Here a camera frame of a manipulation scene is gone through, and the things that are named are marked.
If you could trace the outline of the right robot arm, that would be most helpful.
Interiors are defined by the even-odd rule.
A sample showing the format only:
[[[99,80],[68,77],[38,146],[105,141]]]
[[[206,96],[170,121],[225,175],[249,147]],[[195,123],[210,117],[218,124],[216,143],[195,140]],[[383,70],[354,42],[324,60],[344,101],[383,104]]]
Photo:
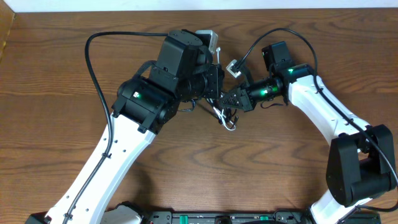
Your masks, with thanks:
[[[397,188],[394,143],[383,124],[372,126],[344,106],[309,64],[297,65],[285,42],[262,49],[269,77],[254,81],[243,61],[226,67],[244,83],[220,99],[223,107],[252,111],[258,102],[282,96],[318,128],[330,150],[328,190],[309,209],[302,223],[344,223],[367,203]]]

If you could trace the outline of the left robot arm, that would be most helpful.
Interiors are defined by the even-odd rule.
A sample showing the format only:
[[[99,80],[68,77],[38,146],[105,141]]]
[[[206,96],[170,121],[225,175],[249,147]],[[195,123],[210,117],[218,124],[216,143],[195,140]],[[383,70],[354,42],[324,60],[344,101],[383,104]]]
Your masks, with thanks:
[[[107,205],[140,153],[152,143],[182,102],[218,98],[224,73],[213,63],[218,35],[212,30],[172,30],[157,60],[143,63],[105,107],[100,142],[65,195],[48,211],[31,214],[28,223],[141,223],[128,204]]]

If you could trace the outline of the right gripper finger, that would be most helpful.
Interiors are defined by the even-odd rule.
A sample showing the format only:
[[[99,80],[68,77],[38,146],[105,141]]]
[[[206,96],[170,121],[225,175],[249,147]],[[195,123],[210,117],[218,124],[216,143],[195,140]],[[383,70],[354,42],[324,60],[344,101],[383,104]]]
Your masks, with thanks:
[[[235,109],[243,109],[244,108],[244,101],[234,101],[231,99],[224,99],[220,100],[220,105],[224,108],[235,108]]]
[[[220,100],[231,99],[231,100],[234,100],[234,101],[239,101],[239,100],[242,100],[241,99],[241,95],[242,95],[241,94],[241,89],[240,88],[235,88],[235,89],[230,90],[226,94],[224,94],[220,98]]]

